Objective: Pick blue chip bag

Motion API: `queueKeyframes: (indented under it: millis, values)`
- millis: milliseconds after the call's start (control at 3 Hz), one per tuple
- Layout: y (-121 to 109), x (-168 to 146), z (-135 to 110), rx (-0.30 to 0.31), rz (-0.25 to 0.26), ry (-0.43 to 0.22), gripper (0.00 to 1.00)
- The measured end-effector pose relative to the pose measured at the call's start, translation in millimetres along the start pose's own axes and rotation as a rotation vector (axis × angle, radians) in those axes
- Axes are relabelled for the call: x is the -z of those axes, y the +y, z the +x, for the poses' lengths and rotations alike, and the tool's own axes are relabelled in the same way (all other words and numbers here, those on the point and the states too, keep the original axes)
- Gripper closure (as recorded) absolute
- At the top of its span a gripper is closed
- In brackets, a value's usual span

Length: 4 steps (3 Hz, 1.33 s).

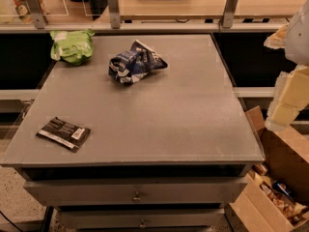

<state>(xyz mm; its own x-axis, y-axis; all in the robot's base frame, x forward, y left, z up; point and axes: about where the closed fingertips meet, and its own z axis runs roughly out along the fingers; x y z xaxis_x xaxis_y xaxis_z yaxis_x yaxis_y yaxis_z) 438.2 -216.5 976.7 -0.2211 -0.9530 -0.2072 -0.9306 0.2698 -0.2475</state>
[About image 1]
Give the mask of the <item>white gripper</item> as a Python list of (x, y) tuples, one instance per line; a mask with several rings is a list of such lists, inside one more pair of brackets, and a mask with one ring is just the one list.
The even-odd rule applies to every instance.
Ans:
[(272, 49), (285, 47), (285, 56), (298, 64), (276, 79), (273, 100), (267, 111), (265, 126), (270, 131), (284, 130), (309, 104), (309, 0), (292, 17), (264, 41)]

